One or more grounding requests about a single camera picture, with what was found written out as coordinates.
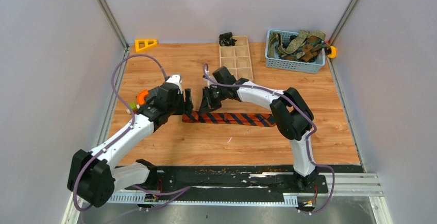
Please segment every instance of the blue plastic basket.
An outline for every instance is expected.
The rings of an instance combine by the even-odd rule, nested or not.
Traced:
[[[280,31],[280,30],[272,30],[270,29],[267,32],[267,43],[265,44],[265,66],[270,68],[281,68],[283,70],[289,70],[289,71],[300,71],[305,73],[317,73],[320,68],[325,65],[325,50],[321,50],[321,53],[318,54],[316,60],[312,63],[305,63],[305,62],[299,62],[299,61],[291,61],[291,60],[285,60],[285,59],[279,59],[278,54],[275,51],[275,58],[269,58],[267,56],[268,51],[268,39],[270,37],[270,34],[272,32],[278,32],[282,35],[282,38],[285,42],[289,42],[289,37],[291,35],[298,35],[298,32],[286,32],[286,31]]]

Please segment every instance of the wooden table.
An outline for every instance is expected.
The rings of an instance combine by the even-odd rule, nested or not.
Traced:
[[[307,74],[265,67],[265,43],[250,43],[254,82],[273,89],[294,87],[314,113],[318,131],[312,136],[314,159],[318,163],[360,163],[343,113],[337,91],[326,64],[317,74]],[[219,46],[207,44],[159,44],[145,53],[160,61],[168,75],[180,73],[182,87],[191,88],[194,109],[198,110],[202,88],[202,64],[210,70],[219,67]],[[144,57],[128,61],[120,90],[127,102],[136,100],[143,89],[163,82],[156,64]],[[268,113],[250,103],[226,100],[219,112]],[[130,120],[126,107],[118,101],[110,135]],[[293,164],[287,139],[277,127],[252,127],[230,124],[182,123],[181,116],[172,116],[154,134],[132,149],[121,165],[145,159],[155,165],[248,165]]]

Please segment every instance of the striped fabric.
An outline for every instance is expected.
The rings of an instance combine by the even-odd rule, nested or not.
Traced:
[[[236,124],[273,127],[276,125],[273,115],[267,113],[218,113],[199,115],[197,111],[182,116],[184,123]]]

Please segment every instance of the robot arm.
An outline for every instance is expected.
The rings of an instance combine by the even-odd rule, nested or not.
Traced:
[[[221,84],[258,86],[244,78],[236,80],[225,67],[221,67],[213,72],[211,78]],[[275,118],[279,132],[290,141],[294,157],[293,167],[295,172],[301,176],[300,181],[303,187],[307,187],[312,183],[317,176],[317,171],[307,155],[307,149],[310,150],[310,154],[312,155],[311,141],[309,141],[308,148],[305,141],[305,137],[312,127],[309,122],[297,112],[297,110],[289,111],[288,107],[291,105],[283,97],[261,89],[222,87],[215,85],[209,80],[207,80],[207,82],[208,86],[203,89],[203,99],[199,109],[200,114],[217,110],[222,106],[221,101],[227,98],[254,103],[266,109],[270,109]],[[313,113],[296,89],[288,88],[285,91],[269,90],[273,93],[276,92],[285,95],[311,120],[314,119]]]
[[[171,115],[191,113],[190,89],[185,89],[185,101],[181,86],[181,76],[172,75],[161,86],[152,89],[151,96],[135,114],[135,123],[129,121],[120,131],[110,139],[91,149],[77,151],[72,159],[68,189],[73,190],[74,183],[82,167],[99,151],[100,154],[82,176],[77,194],[94,205],[100,207],[108,201],[113,192],[119,191],[134,184],[150,184],[156,181],[156,167],[145,160],[137,160],[129,166],[118,167],[120,160],[137,143],[155,132],[165,124]],[[130,129],[110,148],[105,146],[117,139],[126,129]]]

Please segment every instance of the white wall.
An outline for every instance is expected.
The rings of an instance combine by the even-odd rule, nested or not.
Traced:
[[[59,223],[122,48],[96,0],[0,0],[1,223]]]
[[[350,0],[106,0],[126,39],[215,42],[232,31],[264,42],[269,29],[321,30],[329,39]]]
[[[437,0],[360,0],[333,60],[394,223],[435,223]]]

